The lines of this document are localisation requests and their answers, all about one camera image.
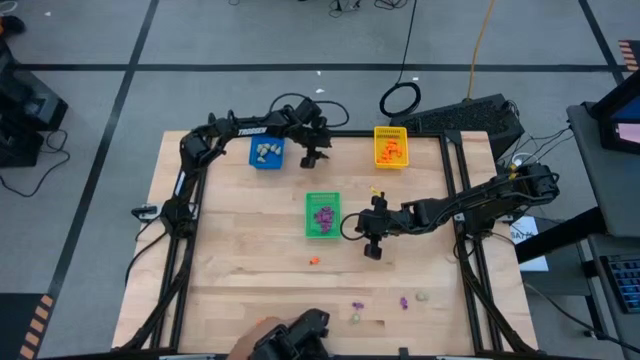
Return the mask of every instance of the blue basket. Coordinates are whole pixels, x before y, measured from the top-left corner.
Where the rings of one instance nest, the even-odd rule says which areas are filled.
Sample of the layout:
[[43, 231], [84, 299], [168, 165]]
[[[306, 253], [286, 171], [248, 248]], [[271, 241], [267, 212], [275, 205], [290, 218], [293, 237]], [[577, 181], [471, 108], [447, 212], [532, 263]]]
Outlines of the blue basket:
[[[276, 153], [269, 151], [264, 156], [266, 162], [258, 162], [260, 156], [256, 149], [259, 144], [276, 144], [282, 148], [282, 153], [276, 155]], [[280, 169], [284, 162], [284, 139], [274, 138], [268, 135], [257, 135], [251, 138], [251, 149], [249, 152], [249, 165], [253, 165], [256, 169]]]

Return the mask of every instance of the black equipment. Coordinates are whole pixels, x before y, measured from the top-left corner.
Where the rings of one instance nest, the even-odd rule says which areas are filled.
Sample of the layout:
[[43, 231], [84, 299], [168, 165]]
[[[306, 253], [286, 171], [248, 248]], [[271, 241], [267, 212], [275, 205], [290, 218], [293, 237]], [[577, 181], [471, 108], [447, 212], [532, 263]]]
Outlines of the black equipment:
[[640, 255], [602, 256], [604, 269], [626, 313], [640, 313]]
[[[327, 119], [321, 116], [322, 110], [310, 98], [305, 97], [293, 108], [285, 105], [277, 111], [270, 111], [262, 117], [237, 118], [229, 111], [226, 118], [216, 118], [209, 114], [207, 125], [193, 129], [180, 140], [180, 158], [182, 165], [173, 194], [162, 206], [159, 217], [166, 233], [174, 239], [186, 239], [187, 244], [180, 270], [173, 278], [163, 279], [160, 300], [142, 327], [133, 338], [121, 349], [141, 349], [145, 341], [154, 331], [162, 319], [166, 308], [173, 297], [181, 291], [178, 302], [184, 301], [186, 286], [189, 279], [193, 251], [195, 247], [195, 233], [199, 210], [190, 206], [191, 198], [196, 191], [202, 191], [206, 169], [220, 155], [226, 154], [226, 144], [235, 138], [248, 137], [258, 134], [269, 134], [279, 138], [289, 138], [307, 149], [307, 155], [300, 161], [302, 168], [315, 167], [318, 159], [328, 159], [328, 156], [317, 148], [331, 147], [331, 133], [327, 129]], [[216, 143], [211, 146], [213, 138]], [[134, 209], [134, 214], [143, 214], [150, 209]], [[159, 341], [159, 332], [154, 334], [152, 344]]]
[[[521, 206], [548, 204], [560, 193], [557, 186], [557, 174], [552, 173], [546, 165], [523, 165], [510, 174], [498, 175], [488, 182], [468, 188], [460, 193], [444, 199], [424, 199], [401, 204], [401, 210], [387, 209], [384, 193], [373, 196], [373, 210], [365, 209], [358, 216], [355, 230], [369, 240], [364, 255], [374, 260], [382, 257], [382, 249], [378, 245], [383, 237], [389, 235], [419, 235], [431, 232], [447, 222], [452, 216], [462, 215], [463, 219], [455, 222], [457, 232], [466, 233], [471, 238], [481, 237], [493, 228], [497, 218], [518, 209]], [[528, 346], [511, 328], [500, 310], [493, 303], [491, 296], [483, 288], [482, 283], [473, 272], [473, 268], [465, 253], [464, 246], [456, 243], [461, 265], [462, 278], [487, 310], [490, 321], [500, 330], [514, 352], [514, 357], [536, 357], [540, 352]], [[505, 354], [485, 353], [488, 358], [496, 358]]]
[[259, 340], [250, 360], [329, 360], [320, 338], [327, 337], [329, 314], [307, 310], [291, 326], [278, 325]]
[[556, 176], [546, 165], [523, 165], [513, 173], [497, 175], [455, 196], [403, 203], [399, 211], [387, 209], [382, 193], [372, 197], [373, 210], [365, 209], [357, 214], [355, 230], [369, 240], [364, 254], [374, 260], [382, 256], [378, 244], [383, 237], [429, 233], [456, 214], [464, 215], [467, 234], [481, 235], [493, 228], [496, 219], [522, 206], [553, 201], [560, 193]]
[[34, 166], [42, 135], [0, 113], [0, 168]]
[[0, 108], [16, 122], [34, 131], [60, 127], [68, 105], [28, 71], [16, 71], [6, 44], [0, 44]]
[[588, 110], [598, 120], [603, 148], [640, 154], [640, 72]]
[[443, 130], [486, 131], [493, 158], [497, 160], [522, 134], [518, 110], [502, 94], [391, 119], [391, 126], [403, 126], [409, 133]]

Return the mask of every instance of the purple object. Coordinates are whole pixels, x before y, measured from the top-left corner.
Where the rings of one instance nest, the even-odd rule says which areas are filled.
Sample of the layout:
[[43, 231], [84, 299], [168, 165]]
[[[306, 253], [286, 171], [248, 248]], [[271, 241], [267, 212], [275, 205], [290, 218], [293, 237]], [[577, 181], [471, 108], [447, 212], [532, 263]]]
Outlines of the purple object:
[[322, 228], [322, 233], [326, 234], [331, 230], [331, 226], [333, 225], [333, 215], [334, 211], [331, 209], [331, 206], [325, 206], [320, 211], [314, 214], [314, 219], [320, 227]]

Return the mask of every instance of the green basket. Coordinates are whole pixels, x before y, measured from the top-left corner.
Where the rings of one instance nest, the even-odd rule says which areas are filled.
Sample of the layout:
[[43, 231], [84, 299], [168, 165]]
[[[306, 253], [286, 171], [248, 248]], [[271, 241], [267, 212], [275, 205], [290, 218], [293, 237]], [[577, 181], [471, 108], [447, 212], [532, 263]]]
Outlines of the green basket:
[[[333, 210], [333, 222], [329, 232], [322, 233], [322, 226], [315, 220], [315, 214], [325, 206]], [[305, 234], [308, 238], [334, 239], [340, 237], [340, 193], [339, 192], [309, 192], [305, 199], [306, 224]]]

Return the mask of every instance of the desk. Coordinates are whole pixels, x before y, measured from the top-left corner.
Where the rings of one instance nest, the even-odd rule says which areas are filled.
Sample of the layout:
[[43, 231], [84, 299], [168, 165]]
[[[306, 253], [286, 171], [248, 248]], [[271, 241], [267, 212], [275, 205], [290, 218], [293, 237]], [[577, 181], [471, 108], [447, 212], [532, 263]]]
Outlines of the desk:
[[[620, 339], [638, 344], [640, 341], [638, 315], [629, 315], [622, 311], [613, 295], [611, 284], [604, 275], [599, 257], [622, 254], [640, 255], [640, 226], [637, 221], [640, 156], [602, 148], [598, 123], [589, 115], [585, 105], [570, 106], [567, 114], [598, 207], [587, 210], [551, 230], [518, 244], [516, 246], [518, 259], [526, 261], [530, 257], [544, 255], [565, 245], [588, 239], [594, 261], [586, 263], [594, 265], [593, 268], [596, 271], [587, 275], [599, 276]], [[592, 322], [597, 329], [608, 332], [597, 301], [593, 299], [593, 293], [594, 284], [589, 281], [589, 294], [586, 298]], [[627, 359], [640, 359], [638, 354], [629, 350], [623, 348], [623, 352]]]
[[602, 148], [598, 123], [585, 106], [570, 106], [567, 115], [598, 207], [518, 244], [520, 262], [576, 243], [591, 234], [640, 238], [637, 221], [640, 156]]
[[[180, 166], [178, 142], [184, 134], [164, 135], [150, 203], [161, 203], [173, 190]], [[495, 175], [495, 167], [486, 133], [463, 133], [463, 140], [471, 183], [487, 181]], [[287, 142], [282, 170], [257, 171], [247, 164], [248, 139], [230, 142], [228, 154], [211, 164], [181, 353], [228, 353], [257, 320], [293, 318], [317, 307], [331, 313], [325, 340], [330, 353], [397, 355], [399, 347], [408, 347], [412, 355], [473, 354], [462, 279], [452, 254], [451, 224], [431, 234], [385, 239], [380, 261], [363, 256], [364, 241], [304, 237], [308, 191], [340, 191], [343, 215], [371, 206], [371, 185], [386, 192], [391, 208], [408, 200], [446, 196], [439, 141], [412, 138], [410, 167], [402, 171], [375, 169], [371, 138], [334, 137], [332, 142], [327, 151], [331, 159], [318, 161], [312, 170], [299, 168], [304, 149]], [[455, 154], [450, 157], [457, 169]], [[456, 188], [461, 189], [460, 182]], [[136, 251], [162, 231], [160, 224], [150, 226]], [[504, 225], [494, 231], [509, 236]], [[167, 243], [153, 247], [133, 268], [114, 346], [126, 342], [155, 306]], [[486, 239], [484, 246], [496, 305], [522, 338], [536, 347], [513, 246], [497, 238]], [[320, 264], [310, 266], [312, 256], [318, 256]], [[419, 290], [428, 294], [428, 302], [414, 300]], [[409, 299], [406, 311], [399, 303], [402, 296]], [[350, 323], [353, 301], [365, 304], [357, 325]], [[480, 318], [486, 319], [479, 304], [478, 308]], [[166, 317], [172, 319], [173, 311]], [[168, 343], [168, 333], [163, 332], [162, 344]], [[488, 347], [486, 330], [483, 339]]]

